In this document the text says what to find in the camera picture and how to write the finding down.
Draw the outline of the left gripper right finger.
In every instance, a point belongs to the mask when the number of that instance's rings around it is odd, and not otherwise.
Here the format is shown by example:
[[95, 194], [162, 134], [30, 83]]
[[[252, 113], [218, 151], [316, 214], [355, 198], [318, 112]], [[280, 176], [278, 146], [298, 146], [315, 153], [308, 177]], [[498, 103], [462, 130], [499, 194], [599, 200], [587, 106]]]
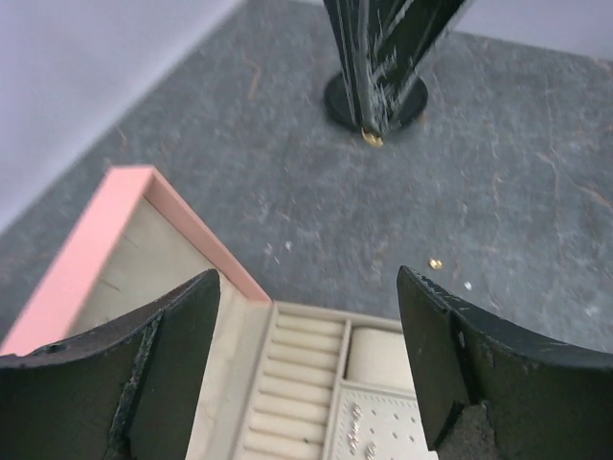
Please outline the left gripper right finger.
[[612, 357], [531, 332], [418, 272], [397, 275], [427, 447], [442, 459], [608, 459]]

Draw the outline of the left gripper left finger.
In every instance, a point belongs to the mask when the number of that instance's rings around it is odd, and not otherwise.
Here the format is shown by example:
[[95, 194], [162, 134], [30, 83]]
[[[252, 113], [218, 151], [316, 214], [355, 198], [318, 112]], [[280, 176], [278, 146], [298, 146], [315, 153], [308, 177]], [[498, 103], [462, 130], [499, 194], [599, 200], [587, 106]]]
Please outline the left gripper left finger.
[[206, 270], [99, 327], [1, 359], [5, 459], [182, 459], [220, 302]]

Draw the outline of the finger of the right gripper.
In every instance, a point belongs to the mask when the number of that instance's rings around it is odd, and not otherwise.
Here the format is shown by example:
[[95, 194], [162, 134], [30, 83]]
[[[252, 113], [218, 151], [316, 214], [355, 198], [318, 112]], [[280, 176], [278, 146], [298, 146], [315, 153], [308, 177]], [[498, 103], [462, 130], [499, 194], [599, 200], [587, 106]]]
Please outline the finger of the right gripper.
[[408, 127], [425, 109], [420, 68], [471, 3], [326, 1], [341, 71], [324, 91], [329, 117], [365, 139]]

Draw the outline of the pink jewelry box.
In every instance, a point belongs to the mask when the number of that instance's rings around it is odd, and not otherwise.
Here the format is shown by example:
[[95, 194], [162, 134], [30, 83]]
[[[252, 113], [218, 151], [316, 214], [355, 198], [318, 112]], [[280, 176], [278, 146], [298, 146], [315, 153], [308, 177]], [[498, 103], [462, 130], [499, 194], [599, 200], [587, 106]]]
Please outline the pink jewelry box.
[[397, 321], [271, 299], [152, 167], [114, 167], [1, 346], [24, 356], [213, 269], [220, 302], [182, 459], [431, 459], [414, 388], [346, 378], [352, 332]]

